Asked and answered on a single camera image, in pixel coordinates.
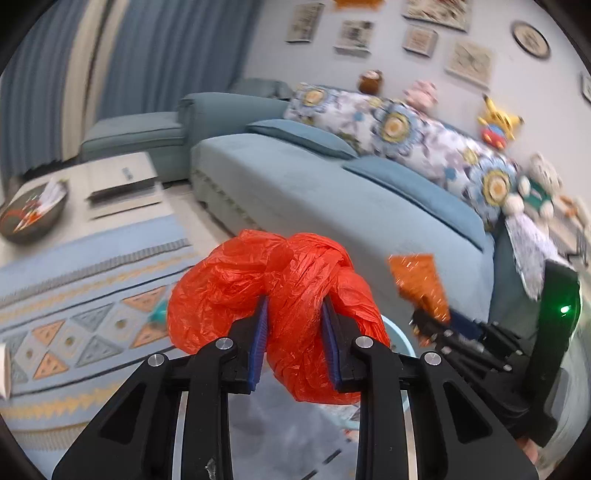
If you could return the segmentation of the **person's right hand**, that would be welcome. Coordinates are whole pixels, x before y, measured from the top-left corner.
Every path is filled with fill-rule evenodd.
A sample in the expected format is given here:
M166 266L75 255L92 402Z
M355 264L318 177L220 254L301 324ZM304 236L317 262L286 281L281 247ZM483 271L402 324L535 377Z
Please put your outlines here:
M539 450L537 444L533 440L526 437L521 437L517 439L517 444L526 454L531 463L536 464L539 458Z

